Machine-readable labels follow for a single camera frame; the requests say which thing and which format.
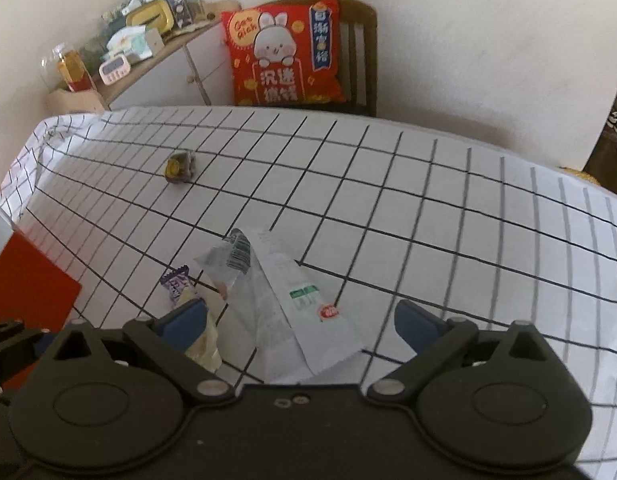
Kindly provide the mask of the white snack wrapper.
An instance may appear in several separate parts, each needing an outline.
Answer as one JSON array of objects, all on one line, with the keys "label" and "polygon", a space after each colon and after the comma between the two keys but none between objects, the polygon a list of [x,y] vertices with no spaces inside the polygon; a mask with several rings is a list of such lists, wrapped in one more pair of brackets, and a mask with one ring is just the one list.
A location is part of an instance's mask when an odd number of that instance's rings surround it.
[{"label": "white snack wrapper", "polygon": [[194,261],[253,335],[265,382],[306,382],[363,350],[354,326],[269,231],[235,228]]}]

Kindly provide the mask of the egg pastry clear packet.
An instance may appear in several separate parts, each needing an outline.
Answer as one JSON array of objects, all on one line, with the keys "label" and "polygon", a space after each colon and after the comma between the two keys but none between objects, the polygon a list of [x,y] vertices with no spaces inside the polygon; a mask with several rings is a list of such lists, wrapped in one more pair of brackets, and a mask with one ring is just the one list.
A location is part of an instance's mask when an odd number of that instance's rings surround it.
[{"label": "egg pastry clear packet", "polygon": [[185,356],[205,370],[217,372],[223,364],[217,346],[218,330],[204,298],[190,286],[176,307],[187,307],[177,318],[184,323]]}]

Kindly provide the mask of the red white cardboard box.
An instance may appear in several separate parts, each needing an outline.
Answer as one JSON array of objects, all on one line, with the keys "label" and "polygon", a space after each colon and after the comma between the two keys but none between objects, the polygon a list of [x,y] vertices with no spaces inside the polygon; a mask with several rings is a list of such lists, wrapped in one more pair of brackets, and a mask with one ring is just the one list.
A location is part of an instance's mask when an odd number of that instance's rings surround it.
[{"label": "red white cardboard box", "polygon": [[45,256],[0,209],[0,322],[22,320],[56,336],[81,285]]}]

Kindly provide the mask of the purple candy wrapper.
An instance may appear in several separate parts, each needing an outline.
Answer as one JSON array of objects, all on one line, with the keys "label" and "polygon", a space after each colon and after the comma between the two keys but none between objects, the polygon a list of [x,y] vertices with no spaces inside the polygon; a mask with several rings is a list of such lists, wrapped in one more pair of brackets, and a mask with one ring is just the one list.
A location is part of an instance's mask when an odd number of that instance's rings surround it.
[{"label": "purple candy wrapper", "polygon": [[166,272],[160,277],[159,283],[166,289],[172,307],[176,307],[184,296],[184,292],[190,287],[189,266],[179,266],[177,269]]}]

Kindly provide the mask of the checkered white tablecloth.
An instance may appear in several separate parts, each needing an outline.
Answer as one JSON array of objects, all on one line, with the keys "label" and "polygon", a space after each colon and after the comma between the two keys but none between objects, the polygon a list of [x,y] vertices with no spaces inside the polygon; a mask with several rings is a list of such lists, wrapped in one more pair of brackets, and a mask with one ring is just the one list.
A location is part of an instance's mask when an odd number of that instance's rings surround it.
[{"label": "checkered white tablecloth", "polygon": [[[168,183],[182,151],[196,173]],[[363,350],[324,382],[368,386],[410,359],[402,299],[484,328],[532,321],[593,406],[579,466],[617,479],[617,197],[594,184],[380,119],[132,107],[43,120],[0,208],[81,283],[73,314],[98,327],[163,314],[160,276],[189,266],[236,385],[263,380],[258,350],[194,261],[235,228],[272,231],[355,326]]]}]

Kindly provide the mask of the small brown gold candy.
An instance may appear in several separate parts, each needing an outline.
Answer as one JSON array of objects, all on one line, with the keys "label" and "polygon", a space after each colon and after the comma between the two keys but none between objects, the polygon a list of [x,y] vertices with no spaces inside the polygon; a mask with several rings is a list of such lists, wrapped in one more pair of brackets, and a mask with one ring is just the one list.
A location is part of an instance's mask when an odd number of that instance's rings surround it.
[{"label": "small brown gold candy", "polygon": [[194,152],[182,151],[171,154],[166,161],[164,177],[168,183],[190,182],[196,173]]}]

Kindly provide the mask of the low wooden side cabinet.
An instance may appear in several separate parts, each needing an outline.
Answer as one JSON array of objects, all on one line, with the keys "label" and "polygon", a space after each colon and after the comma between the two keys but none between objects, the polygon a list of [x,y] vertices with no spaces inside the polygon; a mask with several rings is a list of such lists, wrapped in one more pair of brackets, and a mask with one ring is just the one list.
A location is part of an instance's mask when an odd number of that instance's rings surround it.
[{"label": "low wooden side cabinet", "polygon": [[221,96],[212,99],[212,84],[230,88],[222,74],[228,52],[220,30],[220,14],[241,8],[236,0],[206,3],[204,10],[214,16],[202,27],[174,36],[148,60],[134,65],[130,73],[114,84],[96,83],[94,90],[69,92],[58,89],[45,96],[49,115],[103,113],[130,106],[226,104]]}]

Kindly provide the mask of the clear glass bowl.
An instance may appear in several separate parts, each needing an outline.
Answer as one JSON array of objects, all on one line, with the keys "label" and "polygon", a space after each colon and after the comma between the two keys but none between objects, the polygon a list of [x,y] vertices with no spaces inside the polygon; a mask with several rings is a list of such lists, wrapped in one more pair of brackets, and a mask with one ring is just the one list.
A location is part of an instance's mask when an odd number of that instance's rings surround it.
[{"label": "clear glass bowl", "polygon": [[49,92],[69,89],[58,69],[58,58],[54,52],[48,51],[42,55],[39,61],[39,73]]}]

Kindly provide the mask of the pink digital timer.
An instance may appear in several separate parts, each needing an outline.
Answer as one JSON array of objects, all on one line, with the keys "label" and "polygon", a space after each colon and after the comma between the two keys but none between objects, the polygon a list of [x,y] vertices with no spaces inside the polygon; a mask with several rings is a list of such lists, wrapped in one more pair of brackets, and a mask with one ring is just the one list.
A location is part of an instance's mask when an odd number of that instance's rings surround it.
[{"label": "pink digital timer", "polygon": [[130,74],[132,66],[124,54],[118,54],[99,66],[100,79],[105,86],[112,86]]}]

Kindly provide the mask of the orange juice bottle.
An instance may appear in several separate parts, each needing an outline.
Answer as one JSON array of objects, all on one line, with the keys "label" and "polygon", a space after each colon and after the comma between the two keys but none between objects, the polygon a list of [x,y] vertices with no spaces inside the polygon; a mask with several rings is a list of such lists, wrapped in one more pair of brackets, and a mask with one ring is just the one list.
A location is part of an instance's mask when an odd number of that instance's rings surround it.
[{"label": "orange juice bottle", "polygon": [[57,62],[57,70],[71,92],[94,90],[95,84],[81,55],[68,44],[58,44],[52,49]]}]

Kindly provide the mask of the tissue pack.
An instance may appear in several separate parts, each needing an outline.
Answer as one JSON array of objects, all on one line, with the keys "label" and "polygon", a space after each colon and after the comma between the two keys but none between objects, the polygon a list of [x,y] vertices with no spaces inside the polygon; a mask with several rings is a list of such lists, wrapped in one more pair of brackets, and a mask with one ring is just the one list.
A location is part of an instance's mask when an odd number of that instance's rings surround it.
[{"label": "tissue pack", "polygon": [[125,55],[128,62],[134,65],[153,58],[164,48],[164,41],[156,28],[146,26],[130,26],[115,32],[107,43],[108,52],[103,55],[103,61],[114,58],[115,55]]}]

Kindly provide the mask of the red rabbit cushion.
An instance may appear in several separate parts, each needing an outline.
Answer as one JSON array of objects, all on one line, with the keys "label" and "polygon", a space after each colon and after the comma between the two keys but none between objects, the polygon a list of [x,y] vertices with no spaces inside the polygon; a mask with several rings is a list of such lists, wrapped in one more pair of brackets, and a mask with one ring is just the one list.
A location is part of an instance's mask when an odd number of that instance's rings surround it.
[{"label": "red rabbit cushion", "polygon": [[342,103],[340,6],[268,3],[222,14],[238,105]]}]

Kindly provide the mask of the yellow green storage tin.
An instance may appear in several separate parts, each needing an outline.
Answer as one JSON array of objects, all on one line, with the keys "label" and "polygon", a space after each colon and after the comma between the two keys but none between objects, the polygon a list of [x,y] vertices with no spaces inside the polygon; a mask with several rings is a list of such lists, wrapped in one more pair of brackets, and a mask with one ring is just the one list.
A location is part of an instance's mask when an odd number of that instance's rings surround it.
[{"label": "yellow green storage tin", "polygon": [[126,16],[126,25],[156,29],[164,36],[174,28],[175,19],[166,0],[152,0],[130,11]]}]

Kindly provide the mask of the brown wooden chair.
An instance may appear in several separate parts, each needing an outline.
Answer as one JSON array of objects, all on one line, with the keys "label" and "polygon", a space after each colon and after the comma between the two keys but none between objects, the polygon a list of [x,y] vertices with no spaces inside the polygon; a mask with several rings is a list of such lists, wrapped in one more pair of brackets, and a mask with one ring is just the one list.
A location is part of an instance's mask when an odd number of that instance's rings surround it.
[{"label": "brown wooden chair", "polygon": [[340,8],[339,70],[337,80],[346,100],[341,103],[282,104],[298,110],[317,110],[355,116],[377,116],[378,13],[359,0],[337,0]]}]

